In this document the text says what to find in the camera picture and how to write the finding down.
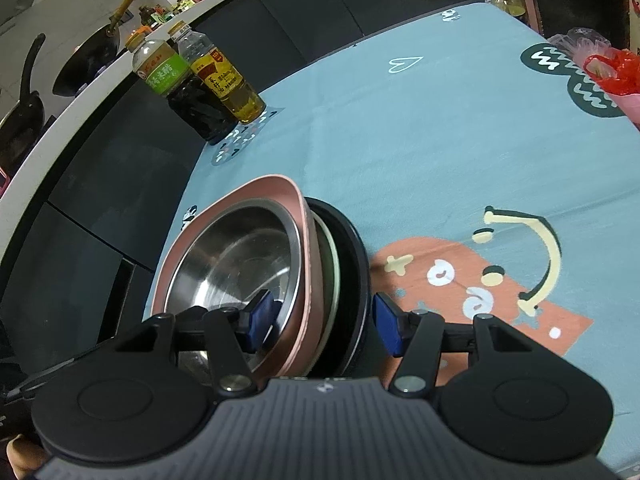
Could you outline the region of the person's left hand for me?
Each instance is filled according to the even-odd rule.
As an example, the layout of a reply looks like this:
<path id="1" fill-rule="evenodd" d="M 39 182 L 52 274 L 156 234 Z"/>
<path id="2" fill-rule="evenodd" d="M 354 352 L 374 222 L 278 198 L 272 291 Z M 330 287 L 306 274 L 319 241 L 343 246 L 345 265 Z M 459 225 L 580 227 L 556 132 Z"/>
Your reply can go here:
<path id="1" fill-rule="evenodd" d="M 19 434 L 6 445 L 6 456 L 17 480 L 25 479 L 39 469 L 48 459 L 40 445 Z"/>

